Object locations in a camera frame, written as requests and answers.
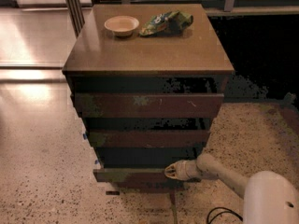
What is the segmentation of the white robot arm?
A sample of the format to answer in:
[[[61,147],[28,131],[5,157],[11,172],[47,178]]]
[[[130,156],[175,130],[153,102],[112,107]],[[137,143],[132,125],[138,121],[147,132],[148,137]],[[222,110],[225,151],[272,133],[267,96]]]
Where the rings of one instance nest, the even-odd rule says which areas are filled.
[[[243,214],[235,216],[242,224],[299,224],[299,194],[284,176],[261,171],[245,177],[218,162],[209,154],[196,160],[176,161],[164,169],[168,178],[219,179],[243,201]]]

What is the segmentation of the white and yellow gripper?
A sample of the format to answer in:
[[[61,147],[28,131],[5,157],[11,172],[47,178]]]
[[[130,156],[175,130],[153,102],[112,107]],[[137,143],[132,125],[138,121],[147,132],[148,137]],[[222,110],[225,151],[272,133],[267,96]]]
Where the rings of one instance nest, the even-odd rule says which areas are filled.
[[[170,179],[188,181],[200,179],[201,171],[197,168],[196,160],[176,161],[164,169],[164,175]]]

